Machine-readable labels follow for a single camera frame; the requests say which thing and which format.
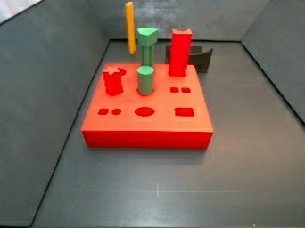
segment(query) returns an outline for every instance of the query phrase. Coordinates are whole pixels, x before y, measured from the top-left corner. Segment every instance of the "black object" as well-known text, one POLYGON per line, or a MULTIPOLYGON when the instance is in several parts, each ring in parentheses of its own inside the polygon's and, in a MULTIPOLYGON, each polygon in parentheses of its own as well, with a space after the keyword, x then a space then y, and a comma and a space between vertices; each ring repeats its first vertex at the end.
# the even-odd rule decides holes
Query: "black object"
MULTIPOLYGON (((207 73, 210 60, 212 57, 212 49, 207 52, 202 52, 202 46, 191 46, 190 47, 190 56, 188 56, 188 64, 195 66, 195 70, 198 73, 207 73)), ((166 46, 166 63, 168 63, 170 58, 170 46, 166 46)))

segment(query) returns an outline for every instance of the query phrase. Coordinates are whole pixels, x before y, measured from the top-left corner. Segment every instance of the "gray floor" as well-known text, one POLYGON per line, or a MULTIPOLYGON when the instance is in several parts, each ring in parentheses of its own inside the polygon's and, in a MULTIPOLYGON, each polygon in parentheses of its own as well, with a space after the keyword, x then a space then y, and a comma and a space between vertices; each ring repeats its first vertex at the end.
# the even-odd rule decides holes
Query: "gray floor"
MULTIPOLYGON (((157 43, 157 62, 167 44, 157 43)), ((80 126, 96 75, 34 226, 305 225, 303 125, 243 47, 199 44, 214 48, 200 75, 208 150, 88 149, 80 126)), ((124 42, 111 42, 103 65, 137 60, 124 42)))

